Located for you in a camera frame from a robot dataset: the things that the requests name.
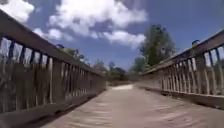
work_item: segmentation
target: bridge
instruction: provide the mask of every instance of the bridge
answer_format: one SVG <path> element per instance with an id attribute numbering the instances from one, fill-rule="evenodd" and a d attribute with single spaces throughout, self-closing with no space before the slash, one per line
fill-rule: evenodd
<path id="1" fill-rule="evenodd" d="M 103 75 L 0 11 L 0 127 L 223 128 L 224 31 L 106 88 Z"/>

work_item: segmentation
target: cloud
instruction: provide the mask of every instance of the cloud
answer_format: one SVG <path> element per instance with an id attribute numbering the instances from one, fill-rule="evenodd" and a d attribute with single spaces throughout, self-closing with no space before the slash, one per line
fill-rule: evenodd
<path id="1" fill-rule="evenodd" d="M 112 43 L 115 42 L 132 48 L 138 47 L 145 39 L 143 34 L 133 35 L 125 31 L 104 32 L 103 35 Z"/>
<path id="2" fill-rule="evenodd" d="M 75 39 L 69 35 L 68 33 L 63 33 L 60 30 L 56 29 L 56 28 L 51 28 L 48 30 L 47 33 L 43 32 L 40 28 L 35 28 L 33 30 L 34 33 L 36 33 L 37 35 L 39 35 L 42 38 L 45 39 L 53 39 L 53 40 L 66 40 L 66 41 L 74 41 Z"/>
<path id="3" fill-rule="evenodd" d="M 33 30 L 33 32 L 36 33 L 37 35 L 39 35 L 42 38 L 45 36 L 45 33 L 40 28 L 35 28 Z"/>
<path id="4" fill-rule="evenodd" d="M 6 5 L 0 5 L 0 9 L 20 22 L 26 22 L 34 11 L 34 6 L 24 0 L 9 0 Z"/>
<path id="5" fill-rule="evenodd" d="M 55 14 L 49 18 L 49 24 L 96 38 L 90 30 L 96 23 L 110 21 L 113 26 L 125 28 L 146 20 L 144 10 L 129 9 L 118 0 L 61 0 Z"/>
<path id="6" fill-rule="evenodd" d="M 75 40 L 75 39 L 74 39 L 71 35 L 69 35 L 69 34 L 64 34 L 64 35 L 63 35 L 63 38 L 64 38 L 66 41 L 69 41 L 69 42 Z"/>
<path id="7" fill-rule="evenodd" d="M 54 40 L 60 40 L 62 38 L 62 33 L 60 30 L 52 28 L 48 31 L 47 37 Z"/>

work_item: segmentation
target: sky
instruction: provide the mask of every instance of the sky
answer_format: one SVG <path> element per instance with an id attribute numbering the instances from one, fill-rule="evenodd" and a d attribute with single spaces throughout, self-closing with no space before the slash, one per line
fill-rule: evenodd
<path id="1" fill-rule="evenodd" d="M 150 25 L 179 52 L 224 28 L 224 0 L 9 0 L 0 9 L 52 44 L 78 48 L 91 64 L 130 68 Z"/>

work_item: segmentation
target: walkway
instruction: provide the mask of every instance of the walkway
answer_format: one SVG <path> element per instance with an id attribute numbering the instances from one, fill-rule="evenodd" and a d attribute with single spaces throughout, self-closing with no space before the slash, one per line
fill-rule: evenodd
<path id="1" fill-rule="evenodd" d="M 132 86 L 110 89 L 41 128 L 223 128 L 224 111 Z"/>

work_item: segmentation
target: foliage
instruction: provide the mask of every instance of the foliage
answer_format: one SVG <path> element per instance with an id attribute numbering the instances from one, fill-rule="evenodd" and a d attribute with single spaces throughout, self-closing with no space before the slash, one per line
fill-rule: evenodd
<path id="1" fill-rule="evenodd" d="M 176 51 L 168 32 L 161 25 L 152 25 L 145 33 L 140 52 L 145 58 L 147 66 L 153 66 L 169 58 Z"/>
<path id="2" fill-rule="evenodd" d="M 145 59 L 143 57 L 135 58 L 134 64 L 130 69 L 130 72 L 141 73 L 145 69 Z"/>
<path id="3" fill-rule="evenodd" d="M 109 81 L 124 81 L 127 80 L 126 71 L 120 67 L 115 67 L 109 72 Z"/>
<path id="4" fill-rule="evenodd" d="M 109 66 L 110 70 L 112 70 L 115 66 L 115 63 L 113 61 L 111 61 L 111 62 L 109 62 L 108 66 Z"/>
<path id="5" fill-rule="evenodd" d="M 89 64 L 88 59 L 79 53 L 79 49 L 65 48 L 62 44 L 57 44 L 56 47 L 73 56 L 74 58 Z"/>
<path id="6" fill-rule="evenodd" d="M 101 72 L 102 74 L 106 75 L 107 74 L 107 69 L 104 66 L 104 62 L 101 60 L 97 60 L 96 63 L 93 65 L 93 68 Z"/>

